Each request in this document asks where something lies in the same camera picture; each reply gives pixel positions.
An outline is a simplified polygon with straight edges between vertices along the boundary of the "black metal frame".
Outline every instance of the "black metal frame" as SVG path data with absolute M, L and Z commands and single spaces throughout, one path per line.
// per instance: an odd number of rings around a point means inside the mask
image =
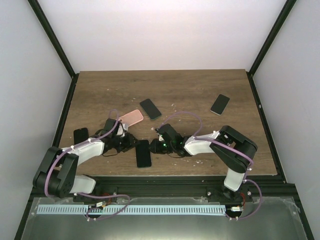
M 73 98 L 73 94 L 76 88 L 77 80 L 79 74 L 76 74 L 70 65 L 70 62 L 64 53 L 53 29 L 51 28 L 44 12 L 41 9 L 40 4 L 37 0 L 28 0 L 32 9 L 34 10 L 36 16 L 38 17 L 43 29 L 48 35 L 52 45 L 57 51 L 61 61 L 63 62 L 66 70 L 70 74 L 72 81 L 69 87 L 69 91 L 66 97 L 66 101 L 62 110 L 60 121 L 56 130 L 56 134 L 53 140 L 53 146 L 58 147 L 62 136 L 62 132 L 65 126 L 67 115 L 69 112 L 70 104 Z M 263 61 L 268 49 L 270 48 L 272 42 L 277 36 L 281 26 L 285 22 L 287 16 L 289 15 L 291 9 L 293 8 L 296 0 L 287 0 L 283 6 L 277 20 L 275 21 L 268 37 L 266 38 L 258 56 L 256 57 L 251 69 L 247 72 L 248 81 L 254 96 L 255 103 L 262 121 L 262 125 L 266 134 L 266 138 L 270 147 L 272 158 L 277 170 L 277 175 L 257 175 L 249 176 L 257 182 L 260 186 L 262 194 L 264 196 L 270 197 L 293 197 L 295 204 L 300 208 L 300 218 L 306 232 L 308 239 L 314 239 L 311 232 L 307 217 L 305 215 L 303 206 L 301 204 L 297 189 L 294 184 L 286 183 L 286 177 L 279 160 L 279 156 L 268 126 L 268 122 L 262 108 L 258 92 L 254 83 L 253 76 L 256 73 L 259 65 Z M 224 176 L 134 176 L 134 177 L 94 177 L 97 181 L 97 187 L 95 188 L 95 193 L 99 194 L 101 192 L 117 192 L 118 194 L 128 194 L 131 197 L 202 197 L 206 196 L 207 192 L 218 186 L 221 186 L 224 181 Z M 252 192 L 252 196 L 258 196 L 259 193 L 254 185 L 245 184 L 245 187 Z M 42 191 L 38 189 L 33 189 L 26 209 L 24 211 L 23 217 L 21 219 L 20 226 L 16 233 L 15 239 L 20 239 L 28 218 L 28 213 L 31 208 L 32 201 L 35 197 L 45 197 Z M 218 196 L 212 194 L 209 197 L 211 202 L 220 202 Z

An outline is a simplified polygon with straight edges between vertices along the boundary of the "orange wire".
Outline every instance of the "orange wire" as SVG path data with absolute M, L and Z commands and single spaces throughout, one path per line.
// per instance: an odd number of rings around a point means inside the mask
M 110 196 L 109 193 L 105 192 L 104 194 L 102 194 L 102 196 Z M 107 202 L 107 206 L 111 204 L 111 198 L 109 198 L 109 201 Z
M 243 209 L 245 209 L 245 203 L 246 203 L 246 198 L 245 198 L 245 195 L 242 193 L 242 192 L 240 192 L 240 195 L 241 195 L 241 197 L 242 197 L 242 199 L 243 199 Z

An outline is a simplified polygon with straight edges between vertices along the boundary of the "black robot arm segment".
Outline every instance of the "black robot arm segment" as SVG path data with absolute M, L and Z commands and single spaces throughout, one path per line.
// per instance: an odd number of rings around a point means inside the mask
M 36 189 L 44 189 L 45 182 L 48 175 L 48 171 L 52 166 L 52 163 L 58 155 L 62 153 L 62 149 L 52 146 L 48 149 L 44 158 L 33 178 L 33 186 Z M 76 177 L 76 170 L 78 164 L 78 158 L 76 154 L 66 154 L 59 161 L 61 165 L 60 170 L 54 169 L 48 184 L 48 192 L 59 198 L 64 198 L 71 191 L 74 180 Z
M 184 149 L 185 142 L 190 136 L 182 137 L 170 124 L 156 128 L 155 131 L 159 134 L 159 139 L 152 140 L 149 146 L 150 152 L 154 154 L 176 153 L 180 157 L 191 157 Z
M 97 138 L 99 136 L 103 136 L 107 132 L 109 132 L 113 126 L 116 124 L 116 120 L 108 118 L 105 122 L 104 128 L 100 131 L 99 135 L 92 136 L 93 138 Z M 135 138 L 128 131 L 128 127 L 118 121 L 117 126 L 114 131 L 101 139 L 104 143 L 103 153 L 105 154 L 107 151 L 111 149 L 116 149 L 117 153 L 126 152 L 132 148 L 134 148 L 138 144 L 138 139 Z
M 224 145 L 235 143 L 233 149 L 238 150 L 250 159 L 254 158 L 258 146 L 252 140 L 228 125 L 223 126 L 219 133 L 215 141 Z M 241 174 L 247 171 L 250 162 L 244 157 L 214 143 L 210 144 L 210 148 L 231 170 Z

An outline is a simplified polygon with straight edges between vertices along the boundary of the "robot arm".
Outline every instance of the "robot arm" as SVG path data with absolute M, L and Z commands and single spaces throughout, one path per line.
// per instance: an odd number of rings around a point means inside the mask
M 116 120 L 109 118 L 101 130 L 101 135 L 111 130 L 115 123 Z M 72 193 L 90 194 L 95 188 L 96 181 L 88 176 L 76 175 L 77 167 L 93 157 L 106 153 L 110 149 L 116 149 L 120 153 L 134 148 L 138 140 L 127 130 L 128 126 L 118 123 L 114 131 L 107 137 L 96 139 L 99 136 L 94 135 L 86 143 L 76 148 L 72 146 L 72 150 L 61 158 L 50 176 L 48 184 L 49 194 L 59 198 L 64 198 Z M 52 167 L 57 156 L 67 149 L 69 148 L 53 146 L 47 150 L 33 178 L 33 186 L 35 188 L 45 188 L 49 169 Z
M 253 159 L 257 152 L 257 145 L 232 127 L 225 125 L 220 131 L 202 136 L 182 137 L 169 124 L 156 130 L 159 139 L 154 139 L 150 144 L 150 151 L 155 154 L 176 153 L 180 157 L 191 157 L 202 153 L 216 153 L 228 166 L 224 186 L 236 192 L 242 184 L 250 162 L 224 146 L 233 149 Z

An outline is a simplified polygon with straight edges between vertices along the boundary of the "phone screen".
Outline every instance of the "phone screen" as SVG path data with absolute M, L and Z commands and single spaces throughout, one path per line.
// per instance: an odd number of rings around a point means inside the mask
M 215 114 L 221 115 L 224 112 L 229 100 L 230 100 L 230 98 L 220 94 L 216 98 L 216 100 L 215 100 L 214 104 L 212 105 L 212 107 L 210 108 L 210 111 L 215 113 Z
M 149 141 L 140 140 L 138 145 L 135 147 L 136 155 L 136 166 L 138 168 L 149 168 L 151 167 L 151 154 L 149 150 Z
M 151 120 L 155 120 L 161 116 L 161 112 L 149 98 L 140 102 L 140 106 Z
M 74 145 L 84 142 L 89 138 L 88 128 L 79 128 L 73 131 Z

